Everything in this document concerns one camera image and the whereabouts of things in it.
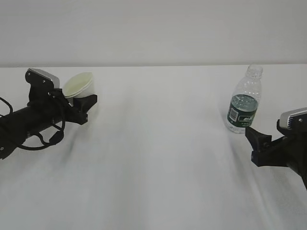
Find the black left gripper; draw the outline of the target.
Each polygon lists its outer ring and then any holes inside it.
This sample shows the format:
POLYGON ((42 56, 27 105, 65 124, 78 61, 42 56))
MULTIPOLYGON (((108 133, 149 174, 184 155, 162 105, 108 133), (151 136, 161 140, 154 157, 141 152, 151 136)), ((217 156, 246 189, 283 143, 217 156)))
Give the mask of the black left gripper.
POLYGON ((27 105, 45 117, 49 116, 55 123, 65 121, 83 125, 87 123, 89 111, 97 100, 96 94, 83 98, 66 98, 62 89, 45 92, 30 87, 27 105))

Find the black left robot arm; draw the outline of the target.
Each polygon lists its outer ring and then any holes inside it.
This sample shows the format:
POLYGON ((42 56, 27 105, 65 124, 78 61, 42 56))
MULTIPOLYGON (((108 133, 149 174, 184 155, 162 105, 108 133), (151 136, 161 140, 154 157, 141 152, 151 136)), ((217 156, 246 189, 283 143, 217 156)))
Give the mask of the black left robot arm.
POLYGON ((1 98, 9 113, 0 117, 0 158, 7 158, 16 148, 39 151, 59 144, 66 123, 87 123, 87 113, 97 101, 92 94, 74 99, 71 105, 62 89, 53 86, 31 86, 27 106, 17 111, 1 98))

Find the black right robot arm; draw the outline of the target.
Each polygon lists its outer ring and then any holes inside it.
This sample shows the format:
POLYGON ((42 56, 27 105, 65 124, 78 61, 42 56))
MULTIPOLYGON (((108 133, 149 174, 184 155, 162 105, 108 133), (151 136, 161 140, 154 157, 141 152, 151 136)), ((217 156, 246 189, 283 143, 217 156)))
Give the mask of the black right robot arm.
POLYGON ((307 133, 280 130, 283 137, 272 140, 271 135, 262 134, 248 127, 245 136, 252 147, 251 161, 257 167, 285 167, 297 173, 304 186, 307 185, 307 133))

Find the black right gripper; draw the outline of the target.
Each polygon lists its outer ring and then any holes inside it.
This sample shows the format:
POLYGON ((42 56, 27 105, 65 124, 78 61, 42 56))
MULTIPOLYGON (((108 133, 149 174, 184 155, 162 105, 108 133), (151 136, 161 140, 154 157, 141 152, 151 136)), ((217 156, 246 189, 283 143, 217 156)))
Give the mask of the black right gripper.
POLYGON ((301 139, 282 137, 272 141, 272 135, 246 127, 245 137, 253 151, 251 161, 258 167, 287 167, 301 177, 307 176, 307 143, 301 139))

